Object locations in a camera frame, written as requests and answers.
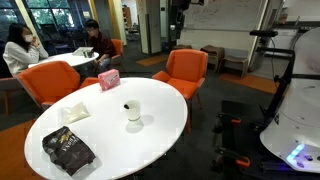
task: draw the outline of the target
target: blue light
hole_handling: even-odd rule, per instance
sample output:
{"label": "blue light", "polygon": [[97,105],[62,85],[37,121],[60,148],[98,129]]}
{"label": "blue light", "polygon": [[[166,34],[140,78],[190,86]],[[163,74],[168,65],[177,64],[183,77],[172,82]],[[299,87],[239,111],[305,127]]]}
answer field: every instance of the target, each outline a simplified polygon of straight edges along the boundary
{"label": "blue light", "polygon": [[296,155],[298,155],[302,149],[304,148],[304,144],[300,144],[299,146],[297,146],[287,157],[287,161],[293,160]]}

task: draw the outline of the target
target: black hair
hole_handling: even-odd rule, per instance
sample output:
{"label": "black hair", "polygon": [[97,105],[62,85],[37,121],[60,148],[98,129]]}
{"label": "black hair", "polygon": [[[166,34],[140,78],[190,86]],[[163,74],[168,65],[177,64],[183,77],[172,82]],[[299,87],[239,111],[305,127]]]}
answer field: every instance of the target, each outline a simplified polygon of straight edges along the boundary
{"label": "black hair", "polygon": [[21,24],[21,23],[10,24],[7,42],[10,42],[10,41],[14,42],[20,45],[21,47],[23,47],[23,49],[25,49],[26,51],[28,51],[30,43],[26,42],[22,37],[23,28],[29,29],[28,26],[26,26],[25,24]]}
{"label": "black hair", "polygon": [[99,23],[94,20],[94,19],[89,19],[86,21],[86,28],[94,28],[94,29],[97,29],[99,28]]}

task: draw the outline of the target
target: white robot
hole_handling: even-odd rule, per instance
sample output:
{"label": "white robot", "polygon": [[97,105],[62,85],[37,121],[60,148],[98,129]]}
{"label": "white robot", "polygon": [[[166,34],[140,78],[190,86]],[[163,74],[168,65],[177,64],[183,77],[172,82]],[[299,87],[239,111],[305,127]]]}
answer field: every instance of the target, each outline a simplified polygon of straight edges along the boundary
{"label": "white robot", "polygon": [[287,93],[260,140],[293,169],[320,173],[320,28],[298,39],[295,54]]}

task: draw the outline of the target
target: man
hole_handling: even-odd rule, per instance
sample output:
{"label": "man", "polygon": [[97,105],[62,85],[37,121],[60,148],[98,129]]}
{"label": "man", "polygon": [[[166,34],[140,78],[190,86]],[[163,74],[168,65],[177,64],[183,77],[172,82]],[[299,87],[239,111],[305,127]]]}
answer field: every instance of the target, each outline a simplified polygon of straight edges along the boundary
{"label": "man", "polygon": [[111,39],[103,35],[99,30],[99,24],[93,19],[86,22],[86,31],[89,34],[89,47],[99,54],[98,58],[89,65],[89,71],[94,71],[94,76],[105,72],[111,61],[111,57],[116,55],[116,49]]}

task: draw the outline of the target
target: woman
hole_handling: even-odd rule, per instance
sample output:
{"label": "woman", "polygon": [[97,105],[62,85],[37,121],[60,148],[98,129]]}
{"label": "woman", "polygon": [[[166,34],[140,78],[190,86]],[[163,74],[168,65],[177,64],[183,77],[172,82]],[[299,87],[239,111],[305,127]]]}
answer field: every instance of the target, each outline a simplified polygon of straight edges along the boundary
{"label": "woman", "polygon": [[17,76],[28,68],[29,64],[48,57],[47,51],[39,44],[30,29],[20,23],[12,23],[9,27],[7,44],[3,59],[7,63],[12,76]]}

